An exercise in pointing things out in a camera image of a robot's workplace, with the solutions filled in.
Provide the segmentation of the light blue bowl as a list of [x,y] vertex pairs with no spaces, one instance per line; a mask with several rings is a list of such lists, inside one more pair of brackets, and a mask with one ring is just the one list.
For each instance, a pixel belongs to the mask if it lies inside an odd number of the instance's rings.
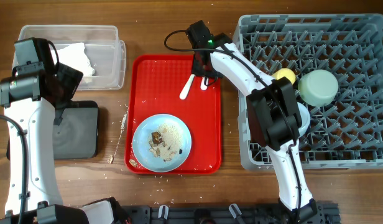
[[298,129],[298,131],[299,131],[300,137],[302,137],[306,133],[306,131],[307,131],[309,125],[310,125],[311,116],[310,116],[310,113],[309,113],[309,111],[308,111],[306,106],[304,106],[301,103],[297,103],[297,105],[298,105],[298,108],[299,108],[299,111],[300,111],[300,116],[301,116],[301,119],[302,119],[302,125]]

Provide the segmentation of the white plastic spoon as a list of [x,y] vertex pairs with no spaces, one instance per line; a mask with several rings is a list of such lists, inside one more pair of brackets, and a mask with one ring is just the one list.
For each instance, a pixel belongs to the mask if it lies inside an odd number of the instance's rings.
[[193,80],[195,78],[195,75],[194,74],[191,74],[189,76],[189,79],[187,80],[186,84],[184,85],[184,87],[182,88],[180,94],[179,94],[179,98],[181,100],[185,100],[186,97],[188,96],[188,93],[190,91],[190,88],[191,88],[191,85],[193,83]]

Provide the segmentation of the yellow plastic cup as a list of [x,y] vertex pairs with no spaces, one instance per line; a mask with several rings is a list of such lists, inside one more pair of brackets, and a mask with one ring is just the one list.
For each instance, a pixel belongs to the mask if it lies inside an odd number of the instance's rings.
[[272,77],[276,80],[280,80],[281,78],[287,78],[291,82],[291,84],[294,84],[297,79],[296,74],[289,68],[281,68],[280,70],[276,71],[272,75]]

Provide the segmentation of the white napkin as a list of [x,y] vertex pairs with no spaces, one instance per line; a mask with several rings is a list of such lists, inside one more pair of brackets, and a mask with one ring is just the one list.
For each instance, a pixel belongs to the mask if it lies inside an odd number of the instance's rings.
[[95,69],[91,66],[91,62],[85,54],[85,49],[85,44],[79,42],[57,50],[57,53],[60,63],[83,73],[82,83],[91,83]]

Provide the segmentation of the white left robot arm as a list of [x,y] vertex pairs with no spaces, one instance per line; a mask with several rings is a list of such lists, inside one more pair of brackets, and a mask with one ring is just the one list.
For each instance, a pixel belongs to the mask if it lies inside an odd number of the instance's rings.
[[114,197],[67,207],[58,190],[53,127],[71,105],[83,77],[60,63],[54,44],[31,37],[14,44],[19,65],[0,82],[9,131],[10,186],[0,223],[128,223]]

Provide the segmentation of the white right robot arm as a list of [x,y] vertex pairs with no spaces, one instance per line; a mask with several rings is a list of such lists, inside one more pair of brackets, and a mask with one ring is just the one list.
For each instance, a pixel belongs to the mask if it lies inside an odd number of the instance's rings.
[[302,117],[292,82],[259,70],[226,35],[213,35],[203,21],[185,31],[193,69],[199,76],[226,77],[245,97],[251,139],[269,153],[279,185],[279,201],[289,221],[303,223],[317,209],[299,156]]

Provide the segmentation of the green plastic bowl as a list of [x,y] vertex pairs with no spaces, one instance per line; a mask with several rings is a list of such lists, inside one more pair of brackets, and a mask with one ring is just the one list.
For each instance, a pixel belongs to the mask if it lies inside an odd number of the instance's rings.
[[334,100],[338,88],[336,77],[326,70],[314,70],[301,77],[298,82],[301,99],[315,107],[330,104]]

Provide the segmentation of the white plastic fork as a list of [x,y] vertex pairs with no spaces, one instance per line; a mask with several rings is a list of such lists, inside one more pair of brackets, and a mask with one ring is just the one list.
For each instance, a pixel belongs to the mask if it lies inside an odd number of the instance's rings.
[[203,91],[207,90],[208,89],[207,84],[208,84],[208,78],[207,77],[203,77],[201,79],[200,89],[203,90]]

